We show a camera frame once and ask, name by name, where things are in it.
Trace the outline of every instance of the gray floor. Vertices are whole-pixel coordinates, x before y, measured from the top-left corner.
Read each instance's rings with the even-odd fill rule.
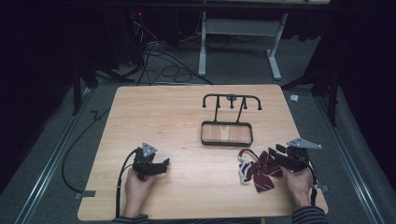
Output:
[[[269,83],[283,85],[304,73],[318,41],[300,42],[296,38],[281,40],[276,53],[282,75],[280,81],[272,79],[269,63],[265,59],[264,50],[271,48],[271,38],[233,36],[232,41],[223,47],[224,43],[224,39],[210,40],[208,45],[211,48],[207,51],[205,78],[218,85]],[[190,70],[194,72],[198,70],[199,46],[196,42],[186,42],[178,49],[161,43],[156,49],[173,55],[186,64]],[[159,52],[152,51],[152,53],[166,57],[165,54],[159,54]],[[172,64],[152,56],[149,58],[148,69],[161,73],[163,68],[169,65]],[[166,68],[164,73],[171,75],[174,71],[176,68],[170,67]],[[155,77],[153,71],[149,72],[149,79],[146,74],[143,75],[141,85],[147,85],[147,82]],[[160,84],[174,83],[175,78],[160,76],[158,82],[161,82]],[[189,83],[205,84],[197,77],[193,77]],[[109,109],[117,87],[122,85],[126,84],[101,79],[96,90],[90,90],[85,94],[86,104],[79,117],[71,116],[73,112],[72,91],[66,94],[63,104],[49,118],[31,153],[1,195],[0,223],[14,223],[16,220],[19,223],[23,220],[31,223],[81,222],[77,217],[80,199],[75,199],[76,193],[70,190],[62,180],[62,160],[53,163],[54,172],[46,179],[48,185],[42,185],[43,194],[32,195],[35,196],[35,201],[28,199],[32,199],[30,196],[32,191],[36,192],[36,181],[41,180],[40,175],[48,168],[47,162],[53,158],[51,157],[53,151],[59,148],[60,139],[67,140],[64,142],[63,153],[60,154],[61,159],[64,151],[70,148],[82,134],[67,157],[65,170],[69,182],[77,189],[84,189],[106,125],[106,116],[93,124],[87,132],[84,133],[84,130],[92,123],[91,111],[103,113]],[[299,86],[291,91],[284,91],[284,94],[300,136],[323,145],[322,150],[311,150],[309,153],[317,167],[319,181],[330,189],[324,193],[329,205],[330,222],[396,223],[393,208],[396,205],[395,192],[361,136],[348,110],[342,90],[339,90],[339,104],[336,112],[337,128],[334,128],[329,126],[329,121],[323,115],[322,102],[326,102],[326,98],[312,97],[309,88],[310,86]],[[290,100],[292,94],[299,95],[298,103]],[[76,121],[76,125],[67,138],[63,133],[73,120]],[[343,147],[346,148],[347,154],[343,151]],[[30,208],[28,213],[25,213],[26,207]],[[268,217],[266,223],[290,223],[290,218]]]

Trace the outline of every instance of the striped fabric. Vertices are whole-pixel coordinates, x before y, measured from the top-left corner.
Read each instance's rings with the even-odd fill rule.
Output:
[[[111,223],[149,224],[149,217],[147,215],[140,215],[132,218],[116,217]]]
[[[329,223],[324,211],[316,206],[302,207],[294,211],[291,220],[293,224]]]

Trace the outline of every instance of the floor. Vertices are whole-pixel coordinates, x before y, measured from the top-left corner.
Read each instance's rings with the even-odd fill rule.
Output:
[[[271,38],[214,36],[208,40],[205,79],[215,85],[287,84],[304,74],[318,41],[282,39],[276,52],[282,79],[275,81],[265,58]],[[1,195],[0,223],[82,223],[78,220],[80,198],[64,183],[62,168],[73,187],[84,189],[106,125],[106,114],[92,124],[92,111],[106,112],[119,86],[208,84],[195,75],[199,58],[196,40],[181,42],[178,48],[159,43],[150,49],[150,56],[144,55],[147,73],[130,76],[140,82],[120,83],[99,74],[96,89],[82,86],[84,104],[76,116],[72,116],[73,91],[69,90]],[[117,72],[130,69],[123,66]],[[396,223],[395,192],[365,144],[342,90],[337,99],[337,127],[333,127],[326,115],[327,97],[313,97],[310,88],[298,86],[284,95],[300,136],[323,145],[322,150],[309,151],[309,155],[319,182],[328,189],[324,196],[330,222]],[[292,101],[291,95],[298,95],[298,102]],[[291,223],[290,217],[266,217],[265,221]]]

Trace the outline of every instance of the human hand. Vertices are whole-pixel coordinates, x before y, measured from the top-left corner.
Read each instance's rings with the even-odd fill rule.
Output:
[[[127,203],[124,217],[137,217],[140,210],[149,196],[149,191],[154,183],[155,175],[148,175],[145,181],[137,177],[137,173],[131,168],[128,170],[128,177],[125,183]]]
[[[303,169],[300,172],[293,173],[285,167],[280,167],[283,172],[283,176],[286,177],[286,185],[288,186],[289,192],[295,205],[298,208],[310,206],[309,190],[312,188],[313,177],[311,171],[308,168]]]

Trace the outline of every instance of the electrical wire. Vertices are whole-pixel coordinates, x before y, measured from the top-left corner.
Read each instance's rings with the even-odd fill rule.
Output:
[[[185,69],[186,71],[189,72],[190,76],[192,76],[192,77],[198,77],[199,79],[203,80],[204,82],[206,82],[206,83],[208,83],[208,84],[210,84],[210,85],[213,85],[213,83],[212,83],[210,80],[208,80],[208,79],[206,79],[206,78],[204,78],[204,77],[201,77],[201,76],[196,75],[194,72],[192,72],[192,71],[190,70],[190,68],[189,68],[187,65],[185,65],[184,63],[182,63],[180,60],[178,60],[178,59],[175,58],[174,56],[172,56],[172,55],[170,55],[170,54],[168,54],[168,53],[165,53],[165,52],[163,52],[163,51],[160,51],[160,50],[153,50],[152,52],[157,52],[157,53],[161,53],[161,55],[166,55],[167,57],[169,57],[169,58],[175,60],[177,63],[179,63],[179,64],[181,65],[181,68],[183,68],[183,69]]]
[[[81,189],[77,189],[75,187],[73,187],[66,178],[65,175],[65,164],[66,164],[66,160],[67,160],[67,156],[69,155],[70,151],[72,150],[72,148],[74,147],[74,145],[78,142],[78,140],[93,126],[93,124],[96,123],[97,120],[100,120],[102,118],[102,116],[104,116],[106,113],[108,113],[108,111],[110,111],[110,108],[107,109],[104,113],[102,113],[99,117],[97,117],[82,133],[81,135],[72,143],[72,145],[69,147],[69,149],[67,149],[66,153],[64,154],[64,159],[62,161],[62,180],[64,181],[64,183],[66,184],[67,187],[69,187],[71,190],[73,190],[75,193],[82,193],[83,190]]]
[[[300,161],[302,161],[302,162],[308,167],[309,171],[311,171],[311,174],[312,174],[312,177],[313,177],[313,178],[312,178],[312,179],[313,179],[313,181],[312,181],[313,187],[312,187],[312,190],[311,190],[311,204],[312,204],[312,205],[315,205],[315,204],[316,204],[315,200],[316,200],[317,195],[318,195],[318,190],[317,190],[317,187],[318,187],[318,177],[317,177],[317,171],[316,171],[316,169],[315,169],[315,165],[314,165],[314,163],[313,163],[312,161],[306,162],[306,161],[305,161],[300,155],[298,155],[298,154],[294,154],[294,153],[293,153],[293,155],[296,156],[296,157],[298,157],[298,158],[300,159]]]
[[[126,163],[128,162],[129,158],[131,158],[131,156],[134,155],[136,152],[137,152],[137,149],[135,149],[131,153],[129,153],[129,155],[126,157],[126,159],[121,167],[121,170],[120,170],[119,179],[117,181],[116,217],[120,216],[120,195],[121,195],[122,174],[124,173],[124,171],[126,170],[127,167],[131,166],[131,165],[126,166]]]

